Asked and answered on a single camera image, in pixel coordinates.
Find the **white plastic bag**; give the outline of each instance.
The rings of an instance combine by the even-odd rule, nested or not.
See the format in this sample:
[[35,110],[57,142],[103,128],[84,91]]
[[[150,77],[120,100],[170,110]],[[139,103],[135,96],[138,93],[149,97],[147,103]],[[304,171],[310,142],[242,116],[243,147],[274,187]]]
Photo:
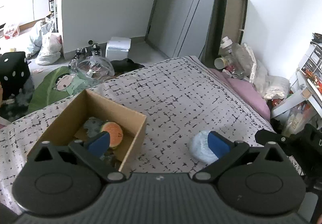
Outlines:
[[48,32],[42,37],[42,47],[35,60],[38,65],[49,65],[57,61],[62,48],[62,40],[59,33]]
[[257,66],[256,66],[256,73],[255,73],[253,85],[256,91],[262,95],[264,88],[266,87],[266,84],[267,84],[266,76],[268,72],[265,66],[259,60],[256,60],[256,62],[257,62]]
[[19,23],[7,22],[4,25],[3,34],[6,40],[17,37],[20,33]]
[[280,76],[266,76],[262,97],[266,100],[285,99],[289,94],[289,80]]
[[28,45],[25,51],[26,58],[29,59],[41,49],[42,37],[48,32],[54,31],[54,20],[48,19],[40,20],[35,23],[29,32]]
[[256,59],[252,49],[246,44],[238,45],[234,51],[235,57],[245,71],[246,76],[250,76],[250,82],[253,83],[256,71]]

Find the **bed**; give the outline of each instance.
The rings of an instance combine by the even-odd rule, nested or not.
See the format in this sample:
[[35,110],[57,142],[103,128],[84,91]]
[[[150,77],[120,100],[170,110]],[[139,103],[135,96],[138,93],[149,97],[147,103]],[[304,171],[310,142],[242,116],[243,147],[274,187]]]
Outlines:
[[[199,171],[205,164],[188,151],[190,139],[212,129],[228,139],[257,146],[260,129],[273,131],[236,92],[195,57],[179,57],[142,68],[100,84],[93,91],[148,117],[141,153],[133,161],[136,172]],[[27,115],[0,130],[0,202],[20,209],[11,185],[26,155],[73,96]]]

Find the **spray bottle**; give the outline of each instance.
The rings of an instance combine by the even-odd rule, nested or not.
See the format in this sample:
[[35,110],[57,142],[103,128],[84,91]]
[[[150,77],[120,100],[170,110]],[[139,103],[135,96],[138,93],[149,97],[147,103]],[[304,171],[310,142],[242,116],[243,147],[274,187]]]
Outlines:
[[54,0],[49,0],[49,11],[51,12],[51,13],[53,13],[54,12]]

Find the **plastic bag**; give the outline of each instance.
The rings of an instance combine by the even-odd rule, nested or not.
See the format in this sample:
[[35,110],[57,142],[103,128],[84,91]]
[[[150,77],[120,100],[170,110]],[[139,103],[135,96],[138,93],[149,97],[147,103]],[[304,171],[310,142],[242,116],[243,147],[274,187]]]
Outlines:
[[309,103],[302,102],[292,108],[282,135],[289,137],[291,134],[299,133],[304,129],[305,124],[309,123],[316,114],[316,110]]
[[19,23],[7,22],[4,25],[3,34],[6,40],[17,37],[20,33]]
[[260,94],[263,95],[264,88],[266,87],[266,76],[268,74],[267,69],[265,66],[259,61],[256,60],[257,65],[256,65],[256,72],[254,76],[254,81],[253,85],[256,89],[256,91]]
[[92,78],[98,83],[105,82],[115,75],[110,61],[102,56],[88,56],[84,60],[72,60],[69,64],[72,72],[82,73],[87,78]]
[[29,59],[40,51],[42,46],[42,37],[48,32],[54,32],[54,19],[40,20],[35,23],[33,28],[29,32],[29,40],[27,49],[24,50],[26,58]]
[[266,100],[285,99],[289,94],[289,80],[279,76],[266,76],[262,97]]
[[35,60],[38,65],[49,65],[57,61],[62,48],[62,39],[59,33],[48,32],[42,37],[42,47]]
[[250,82],[252,83],[256,71],[256,59],[252,49],[244,43],[243,45],[238,45],[234,51],[235,57],[246,76],[250,76]]

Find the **polka dot stool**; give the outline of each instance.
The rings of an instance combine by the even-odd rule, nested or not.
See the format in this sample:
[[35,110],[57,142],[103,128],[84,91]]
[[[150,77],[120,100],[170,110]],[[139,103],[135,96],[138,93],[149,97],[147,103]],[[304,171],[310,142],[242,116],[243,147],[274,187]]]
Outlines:
[[23,51],[7,52],[0,57],[0,82],[3,100],[17,96],[30,76],[26,54]]

